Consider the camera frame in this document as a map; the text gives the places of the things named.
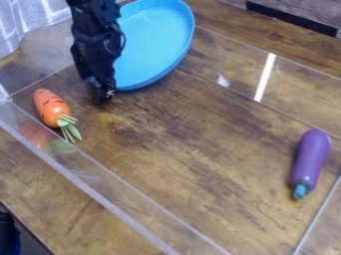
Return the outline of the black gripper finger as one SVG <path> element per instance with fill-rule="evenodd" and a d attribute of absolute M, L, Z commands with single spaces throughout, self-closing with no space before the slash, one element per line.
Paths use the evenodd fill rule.
<path fill-rule="evenodd" d="M 117 81 L 114 78 L 105 78 L 102 81 L 96 77 L 89 78 L 89 82 L 94 87 L 94 104 L 104 105 L 109 102 L 117 93 Z"/>

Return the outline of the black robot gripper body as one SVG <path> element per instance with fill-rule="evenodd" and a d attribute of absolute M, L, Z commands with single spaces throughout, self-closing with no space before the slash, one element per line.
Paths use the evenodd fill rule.
<path fill-rule="evenodd" d="M 116 81 L 114 63 L 126 47 L 118 19 L 117 0 L 66 0 L 73 14 L 71 53 L 83 79 L 96 77 L 104 84 Z"/>

